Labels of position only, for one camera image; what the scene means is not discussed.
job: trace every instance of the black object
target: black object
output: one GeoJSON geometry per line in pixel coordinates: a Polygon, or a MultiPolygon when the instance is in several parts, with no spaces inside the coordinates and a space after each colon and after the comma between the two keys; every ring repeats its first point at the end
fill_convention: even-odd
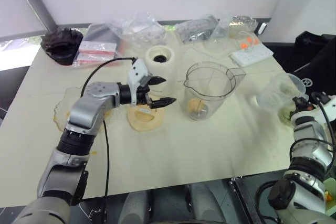
{"type": "Polygon", "coordinates": [[[29,66],[0,71],[0,119],[4,119],[29,66]]]}
{"type": "Polygon", "coordinates": [[[42,36],[41,47],[55,62],[61,65],[71,65],[77,53],[83,34],[76,30],[65,28],[42,36]]]}
{"type": "Polygon", "coordinates": [[[295,184],[287,179],[278,180],[272,187],[268,202],[275,210],[286,209],[295,194],[295,184]]]}
{"type": "Polygon", "coordinates": [[[130,104],[132,101],[130,86],[127,84],[117,83],[120,91],[120,104],[130,104]]]}
{"type": "Polygon", "coordinates": [[[79,179],[79,182],[78,182],[77,189],[76,189],[75,194],[74,194],[74,196],[72,198],[72,201],[71,201],[72,206],[77,205],[83,199],[85,189],[86,189],[86,185],[87,185],[87,181],[88,181],[88,177],[89,177],[89,172],[87,170],[83,170],[82,175],[80,176],[80,179],[79,179]]]}
{"type": "Polygon", "coordinates": [[[72,195],[67,191],[59,191],[59,190],[50,190],[45,191],[42,197],[55,197],[64,200],[68,205],[71,206],[72,195]]]}
{"type": "Polygon", "coordinates": [[[311,92],[311,97],[315,103],[318,103],[320,101],[322,104],[326,104],[330,101],[329,96],[327,96],[326,93],[323,93],[323,92],[322,93],[321,92],[311,92]]]}
{"type": "Polygon", "coordinates": [[[64,129],[57,150],[70,155],[88,155],[95,137],[64,129]]]}
{"type": "Polygon", "coordinates": [[[314,122],[314,121],[315,121],[315,118],[313,118],[312,116],[302,116],[295,120],[295,124],[299,125],[302,123],[308,123],[308,122],[314,122]]]}
{"type": "Polygon", "coordinates": [[[136,95],[136,104],[137,105],[142,105],[142,104],[147,104],[148,101],[147,101],[147,97],[146,97],[146,94],[149,92],[149,87],[148,85],[145,85],[145,86],[139,86],[138,89],[137,89],[137,95],[136,95]]]}
{"type": "Polygon", "coordinates": [[[260,203],[260,198],[261,198],[262,193],[267,188],[274,186],[276,184],[276,182],[277,182],[276,180],[273,180],[273,181],[268,181],[268,182],[263,183],[261,186],[258,187],[258,189],[257,189],[257,191],[254,195],[254,204],[256,206],[256,211],[257,211],[257,214],[260,218],[260,221],[263,224],[266,224],[265,220],[272,220],[275,223],[281,223],[281,221],[278,218],[273,218],[271,216],[262,215],[261,212],[260,212],[260,209],[259,209],[259,203],[260,203]]]}
{"type": "Polygon", "coordinates": [[[110,146],[109,146],[109,138],[107,136],[107,127],[106,127],[105,120],[103,120],[103,125],[104,125],[105,140],[106,140],[107,170],[106,170],[103,210],[102,210],[102,216],[101,216],[100,219],[101,219],[101,223],[106,223],[107,222],[107,210],[106,210],[107,192],[108,192],[108,189],[109,189],[109,177],[110,177],[110,146]]]}
{"type": "Polygon", "coordinates": [[[154,57],[153,59],[155,62],[159,62],[159,63],[164,63],[167,61],[167,57],[165,55],[157,55],[154,57]]]}
{"type": "Polygon", "coordinates": [[[308,44],[306,47],[301,46],[297,50],[299,49],[301,50],[300,54],[296,55],[294,53],[290,59],[292,61],[291,64],[295,67],[288,68],[289,62],[283,66],[286,72],[292,72],[295,71],[296,67],[302,67],[302,69],[292,73],[305,84],[306,94],[308,95],[314,91],[324,91],[328,95],[336,94],[336,37],[324,44],[314,44],[314,46],[308,44]],[[303,54],[306,55],[305,60],[302,62],[303,65],[296,65],[296,59],[301,59],[303,54]]]}
{"type": "MultiPolygon", "coordinates": [[[[294,97],[293,102],[295,103],[295,111],[290,111],[289,112],[290,118],[298,112],[311,111],[311,110],[315,109],[315,106],[312,103],[306,101],[306,99],[303,98],[303,97],[294,97]]],[[[311,116],[303,116],[303,117],[298,118],[296,120],[296,124],[298,125],[298,124],[301,124],[303,122],[309,122],[309,121],[314,121],[314,118],[311,117],[311,116]]]]}
{"type": "Polygon", "coordinates": [[[323,36],[304,31],[295,39],[294,49],[291,55],[281,66],[286,72],[294,72],[305,64],[308,64],[316,54],[329,42],[323,36]]]}
{"type": "MultiPolygon", "coordinates": [[[[324,181],[324,167],[319,162],[308,157],[294,157],[292,158],[288,170],[300,170],[304,173],[310,174],[320,181],[324,181]]],[[[285,178],[289,178],[292,174],[287,174],[285,178]]]]}
{"type": "Polygon", "coordinates": [[[150,108],[151,109],[163,108],[163,107],[166,107],[166,106],[172,104],[175,101],[176,101],[176,98],[163,97],[163,98],[160,98],[159,100],[152,101],[152,104],[150,105],[150,108]]]}
{"type": "Polygon", "coordinates": [[[92,224],[107,223],[107,211],[94,211],[90,215],[92,224]]]}
{"type": "Polygon", "coordinates": [[[148,85],[158,85],[158,84],[160,84],[162,82],[165,82],[165,81],[166,81],[166,79],[164,79],[160,76],[153,76],[147,84],[148,85]]]}
{"type": "Polygon", "coordinates": [[[265,42],[264,45],[273,52],[273,58],[282,68],[294,50],[294,43],[265,42]]]}

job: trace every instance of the orange object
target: orange object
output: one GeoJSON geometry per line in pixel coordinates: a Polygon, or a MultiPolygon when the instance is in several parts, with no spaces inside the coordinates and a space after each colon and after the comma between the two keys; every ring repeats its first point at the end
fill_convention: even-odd
{"type": "Polygon", "coordinates": [[[246,49],[246,48],[248,48],[248,46],[247,46],[245,43],[241,43],[241,44],[240,44],[240,47],[241,47],[242,49],[246,49]]]}
{"type": "Polygon", "coordinates": [[[325,200],[327,202],[332,201],[332,196],[331,196],[331,194],[328,191],[325,191],[324,195],[325,195],[325,200]]]}

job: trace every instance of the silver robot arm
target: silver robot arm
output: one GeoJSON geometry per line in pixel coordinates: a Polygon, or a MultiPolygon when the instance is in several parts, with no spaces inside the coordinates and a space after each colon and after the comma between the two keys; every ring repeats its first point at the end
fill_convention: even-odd
{"type": "Polygon", "coordinates": [[[128,84],[94,82],[85,89],[70,111],[68,122],[58,146],[52,151],[37,188],[37,199],[26,206],[14,224],[67,224],[70,206],[82,200],[88,171],[86,164],[93,141],[106,112],[121,104],[147,104],[161,108],[174,98],[152,101],[148,85],[165,81],[153,77],[141,59],[137,59],[128,74],[128,84]]]}
{"type": "MultiPolygon", "coordinates": [[[[317,93],[329,121],[336,119],[336,96],[317,93]]],[[[325,187],[323,184],[332,155],[328,145],[314,139],[328,141],[322,125],[326,122],[319,107],[303,98],[295,98],[296,111],[291,116],[295,144],[291,163],[282,179],[277,181],[268,196],[282,223],[336,223],[325,215],[325,187]]]]}

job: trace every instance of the table surface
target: table surface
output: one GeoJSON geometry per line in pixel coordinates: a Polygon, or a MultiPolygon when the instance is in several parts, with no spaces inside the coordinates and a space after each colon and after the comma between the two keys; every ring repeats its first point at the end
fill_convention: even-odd
{"type": "MultiPolygon", "coordinates": [[[[270,78],[283,72],[274,58],[244,68],[247,73],[235,92],[208,120],[196,122],[180,109],[183,80],[189,66],[216,61],[237,67],[228,54],[230,41],[219,54],[202,43],[180,45],[173,33],[167,43],[177,55],[177,102],[165,108],[164,123],[148,132],[135,131],[127,121],[126,105],[115,109],[108,122],[110,183],[108,194],[160,188],[284,169],[293,142],[292,128],[276,113],[260,109],[255,95],[270,78]]],[[[135,52],[126,50],[126,56],[135,52]]],[[[40,49],[0,127],[0,207],[26,205],[58,144],[61,132],[53,122],[54,108],[70,87],[81,87],[94,67],[56,64],[40,49]]],[[[92,81],[127,80],[129,62],[100,69],[92,81]]],[[[100,132],[91,149],[85,198],[104,194],[106,143],[100,132]]]]}

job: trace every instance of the plastic cup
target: plastic cup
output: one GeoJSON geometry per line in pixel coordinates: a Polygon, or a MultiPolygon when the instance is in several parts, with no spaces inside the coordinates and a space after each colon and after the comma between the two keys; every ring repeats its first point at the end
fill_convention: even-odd
{"type": "Polygon", "coordinates": [[[245,75],[240,68],[228,69],[210,61],[192,65],[184,81],[182,110],[196,121],[209,118],[238,87],[245,75]]]}
{"type": "Polygon", "coordinates": [[[203,41],[203,46],[210,52],[222,52],[228,43],[229,26],[232,15],[225,13],[220,18],[218,25],[208,40],[203,41]]]}
{"type": "Polygon", "coordinates": [[[281,73],[271,79],[270,83],[257,95],[257,104],[268,110],[277,112],[294,97],[305,96],[306,86],[296,76],[281,73]]]}

